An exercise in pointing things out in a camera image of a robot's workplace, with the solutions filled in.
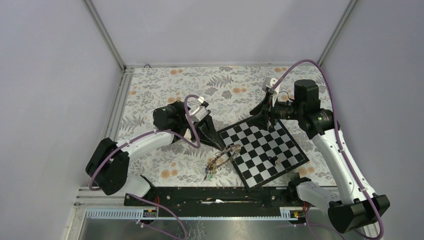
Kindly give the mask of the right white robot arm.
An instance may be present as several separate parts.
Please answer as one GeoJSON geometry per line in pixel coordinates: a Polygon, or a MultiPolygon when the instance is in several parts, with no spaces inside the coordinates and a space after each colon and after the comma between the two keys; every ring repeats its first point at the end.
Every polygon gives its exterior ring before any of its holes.
{"type": "Polygon", "coordinates": [[[310,79],[294,83],[294,98],[279,101],[280,88],[275,78],[262,84],[264,99],[250,111],[250,122],[260,130],[272,129],[278,120],[295,120],[323,156],[338,189],[338,195],[318,186],[307,177],[288,183],[287,201],[293,206],[307,202],[326,213],[334,229],[343,234],[380,224],[390,207],[352,160],[333,112],[321,107],[319,87],[310,79]]]}

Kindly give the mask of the metal keyring disc with rings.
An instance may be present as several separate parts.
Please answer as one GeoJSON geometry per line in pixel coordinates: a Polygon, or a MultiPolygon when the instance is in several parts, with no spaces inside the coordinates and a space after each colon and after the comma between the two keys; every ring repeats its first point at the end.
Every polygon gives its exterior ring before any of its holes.
{"type": "Polygon", "coordinates": [[[222,151],[215,154],[215,157],[206,164],[205,176],[203,180],[211,177],[217,170],[229,162],[234,162],[241,152],[242,146],[240,144],[227,145],[222,151]]]}

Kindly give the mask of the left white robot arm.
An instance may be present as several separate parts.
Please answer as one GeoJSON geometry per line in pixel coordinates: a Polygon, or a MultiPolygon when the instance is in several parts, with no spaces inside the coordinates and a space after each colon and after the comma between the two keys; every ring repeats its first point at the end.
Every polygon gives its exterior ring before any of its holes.
{"type": "Polygon", "coordinates": [[[135,195],[142,205],[152,204],[154,185],[142,175],[130,174],[129,166],[145,154],[179,140],[195,147],[206,145],[224,150],[225,144],[207,106],[208,103],[202,101],[191,109],[187,103],[175,101],[153,111],[155,129],[120,142],[109,137],[102,139],[85,168],[90,177],[89,189],[101,190],[107,196],[115,193],[135,195]]]}

